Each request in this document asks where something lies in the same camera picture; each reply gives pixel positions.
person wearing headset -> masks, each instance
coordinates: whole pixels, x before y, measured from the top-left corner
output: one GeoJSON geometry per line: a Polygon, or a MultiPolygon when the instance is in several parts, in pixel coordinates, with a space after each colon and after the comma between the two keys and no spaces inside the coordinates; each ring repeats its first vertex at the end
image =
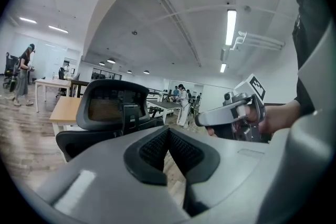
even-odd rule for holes
{"type": "Polygon", "coordinates": [[[181,109],[179,111],[179,115],[177,116],[177,121],[176,124],[179,126],[182,126],[183,129],[187,129],[188,125],[186,124],[186,120],[188,117],[188,112],[189,112],[189,98],[188,98],[188,93],[185,90],[183,84],[178,85],[178,88],[180,90],[180,97],[178,98],[181,101],[181,109]]]}
{"type": "Polygon", "coordinates": [[[19,58],[19,75],[17,76],[18,83],[16,86],[16,93],[14,97],[14,105],[21,106],[19,102],[19,97],[24,96],[26,99],[26,105],[33,105],[34,103],[28,99],[28,71],[31,70],[31,67],[28,66],[30,61],[30,56],[32,52],[35,52],[35,45],[30,44],[28,48],[19,58]]]}
{"type": "MultiPolygon", "coordinates": [[[[299,15],[292,37],[297,53],[298,69],[300,69],[322,38],[331,20],[331,12],[326,0],[296,1],[299,4],[299,15]]],[[[245,110],[249,121],[257,120],[257,113],[252,107],[245,106],[245,110]]],[[[312,101],[301,80],[298,79],[297,97],[285,105],[267,106],[266,117],[259,123],[259,131],[261,134],[272,134],[279,129],[291,127],[301,116],[313,111],[312,101]]],[[[209,135],[216,136],[212,128],[208,128],[207,131],[209,135]]]]}

woman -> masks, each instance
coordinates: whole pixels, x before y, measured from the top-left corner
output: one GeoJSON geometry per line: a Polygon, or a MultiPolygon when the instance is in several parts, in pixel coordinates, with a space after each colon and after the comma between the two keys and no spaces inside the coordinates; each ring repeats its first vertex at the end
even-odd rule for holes
{"type": "Polygon", "coordinates": [[[34,103],[31,102],[31,100],[28,99],[28,71],[31,69],[28,66],[28,63],[30,61],[30,55],[35,49],[34,44],[30,44],[28,48],[25,50],[25,52],[21,55],[19,58],[19,75],[17,76],[18,83],[16,86],[16,93],[14,97],[14,105],[20,106],[18,98],[21,96],[24,96],[26,99],[26,105],[33,105],[34,103]]]}
{"type": "Polygon", "coordinates": [[[177,117],[176,124],[179,125],[179,126],[182,126],[183,129],[187,129],[188,125],[186,124],[186,120],[187,120],[187,117],[188,117],[188,112],[189,112],[189,107],[190,107],[190,104],[189,104],[189,101],[188,101],[189,100],[188,93],[185,90],[185,88],[183,87],[183,84],[178,85],[178,88],[181,91],[179,99],[181,101],[182,107],[181,107],[179,115],[177,117]]]}

wooden floor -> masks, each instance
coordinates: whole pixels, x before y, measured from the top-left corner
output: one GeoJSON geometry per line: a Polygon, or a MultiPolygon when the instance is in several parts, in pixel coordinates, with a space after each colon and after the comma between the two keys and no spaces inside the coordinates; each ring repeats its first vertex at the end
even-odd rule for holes
{"type": "MultiPolygon", "coordinates": [[[[0,87],[0,154],[9,173],[15,179],[24,181],[33,190],[54,171],[66,165],[56,144],[53,127],[49,117],[58,99],[56,88],[47,88],[47,102],[44,102],[43,88],[38,88],[39,113],[34,106],[13,105],[13,94],[0,87]]],[[[35,85],[28,86],[28,96],[35,102],[35,85]]],[[[167,116],[166,124],[179,129],[176,116],[167,116]]],[[[204,132],[197,129],[193,121],[188,128],[193,132],[204,132]]],[[[168,178],[168,189],[175,201],[182,205],[185,190],[185,178],[167,153],[164,161],[164,172],[168,178]]]]}

person in blue shirt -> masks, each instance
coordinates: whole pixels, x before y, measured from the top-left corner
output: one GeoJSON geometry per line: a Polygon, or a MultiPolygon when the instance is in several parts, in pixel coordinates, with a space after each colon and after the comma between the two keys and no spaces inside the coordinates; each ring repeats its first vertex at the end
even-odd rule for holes
{"type": "Polygon", "coordinates": [[[175,86],[175,90],[173,91],[174,96],[179,96],[180,91],[178,90],[177,86],[175,86]]]}

white table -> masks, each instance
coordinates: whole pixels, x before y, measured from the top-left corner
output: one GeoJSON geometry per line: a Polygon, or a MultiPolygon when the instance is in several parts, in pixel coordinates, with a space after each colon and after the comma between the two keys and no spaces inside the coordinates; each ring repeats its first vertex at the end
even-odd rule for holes
{"type": "Polygon", "coordinates": [[[162,114],[162,120],[163,124],[166,121],[167,117],[167,111],[168,110],[173,110],[173,109],[179,109],[181,108],[181,105],[178,103],[173,103],[173,102],[157,102],[157,101],[147,101],[148,104],[151,104],[153,106],[157,106],[160,109],[163,109],[163,114],[162,114]]]}
{"type": "Polygon", "coordinates": [[[38,79],[35,80],[35,108],[38,112],[37,88],[43,86],[44,101],[47,101],[47,87],[65,88],[67,89],[67,96],[70,95],[71,81],[60,79],[38,79]]]}

